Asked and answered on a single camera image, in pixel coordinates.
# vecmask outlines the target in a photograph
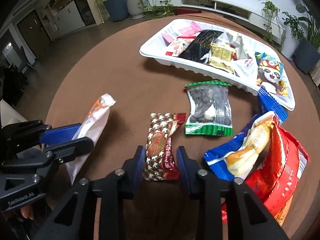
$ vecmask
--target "round table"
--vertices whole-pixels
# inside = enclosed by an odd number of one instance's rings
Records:
[[[59,87],[51,104],[46,123],[52,127],[82,122],[97,98],[108,93],[117,101],[111,107],[108,123],[88,160],[80,171],[91,180],[105,177],[132,158],[137,145],[145,145],[150,113],[190,111],[184,84],[210,78],[191,71],[157,63],[139,54],[140,46],[157,31],[177,18],[203,21],[263,40],[215,14],[190,14],[146,21],[108,37],[91,49],[72,68]],[[289,112],[283,127],[307,150],[311,162],[305,168],[294,193],[283,229],[292,239],[301,239],[320,210],[314,199],[320,179],[320,123],[316,108],[303,81],[279,54],[290,80],[296,107]],[[257,97],[234,86],[229,88],[234,134],[257,112]],[[199,162],[211,148],[231,137],[186,136],[184,126],[172,136],[173,150],[185,146],[190,158]],[[134,200],[125,201],[125,225],[128,239],[193,239],[198,201],[189,200],[179,181],[142,182]]]

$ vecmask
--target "red snack bag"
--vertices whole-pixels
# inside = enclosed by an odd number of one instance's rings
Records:
[[[308,161],[297,139],[275,124],[268,156],[245,182],[275,216],[292,197]],[[222,220],[227,222],[225,204],[221,212]]]
[[[147,160],[143,178],[149,181],[178,179],[179,171],[174,164],[169,137],[186,120],[186,113],[151,114]]]

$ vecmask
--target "drawer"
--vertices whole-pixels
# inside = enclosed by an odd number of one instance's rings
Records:
[[[165,4],[165,2],[166,0],[149,0],[151,6],[162,6]],[[173,6],[181,6],[181,0],[168,0],[168,2],[171,3]]]

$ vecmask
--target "plastic bag of nuts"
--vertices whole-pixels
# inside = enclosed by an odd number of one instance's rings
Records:
[[[218,80],[185,85],[191,104],[185,134],[233,134],[228,86],[231,84]]]

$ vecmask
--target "wooden cabinet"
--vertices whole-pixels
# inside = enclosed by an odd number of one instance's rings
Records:
[[[58,12],[54,17],[54,21],[59,28],[58,36],[85,26],[74,1]]]

